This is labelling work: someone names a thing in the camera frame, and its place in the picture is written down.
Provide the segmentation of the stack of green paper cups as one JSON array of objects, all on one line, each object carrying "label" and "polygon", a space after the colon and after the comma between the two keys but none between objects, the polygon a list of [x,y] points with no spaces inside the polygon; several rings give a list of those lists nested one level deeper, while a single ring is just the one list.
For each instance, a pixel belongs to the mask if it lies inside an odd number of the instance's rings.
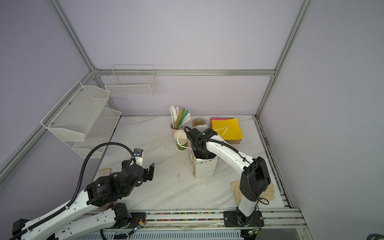
[{"label": "stack of green paper cups", "polygon": [[174,140],[177,148],[180,151],[184,151],[188,147],[188,138],[184,130],[178,130],[174,134]]}]

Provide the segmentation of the white paper gift bag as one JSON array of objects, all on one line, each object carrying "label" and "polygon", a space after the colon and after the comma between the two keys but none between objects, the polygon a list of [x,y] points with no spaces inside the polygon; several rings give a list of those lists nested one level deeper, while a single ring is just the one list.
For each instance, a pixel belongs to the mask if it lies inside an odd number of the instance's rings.
[{"label": "white paper gift bag", "polygon": [[213,176],[219,157],[214,159],[197,159],[191,148],[191,143],[188,140],[188,155],[191,162],[192,174],[195,180]]}]

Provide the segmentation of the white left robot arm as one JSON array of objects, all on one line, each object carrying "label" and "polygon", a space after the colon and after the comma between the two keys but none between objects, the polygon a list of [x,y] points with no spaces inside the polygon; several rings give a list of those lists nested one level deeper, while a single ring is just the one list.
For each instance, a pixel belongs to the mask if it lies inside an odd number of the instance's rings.
[{"label": "white left robot arm", "polygon": [[145,215],[133,217],[120,200],[135,187],[152,181],[155,165],[142,167],[143,151],[135,149],[133,158],[123,162],[120,172],[97,178],[60,207],[33,220],[13,224],[13,240],[70,240],[88,232],[120,229],[142,223]]}]

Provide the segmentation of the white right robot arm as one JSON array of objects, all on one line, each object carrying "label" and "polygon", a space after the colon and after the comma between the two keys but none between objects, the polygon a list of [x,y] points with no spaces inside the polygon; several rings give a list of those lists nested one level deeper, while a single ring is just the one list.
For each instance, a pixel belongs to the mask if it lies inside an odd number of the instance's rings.
[{"label": "white right robot arm", "polygon": [[241,177],[240,192],[243,197],[236,208],[236,222],[239,227],[247,227],[259,219],[256,208],[263,202],[262,194],[271,183],[267,163],[262,157],[253,158],[227,143],[217,132],[208,128],[200,132],[195,128],[184,127],[191,147],[199,157],[216,155],[229,164]]}]

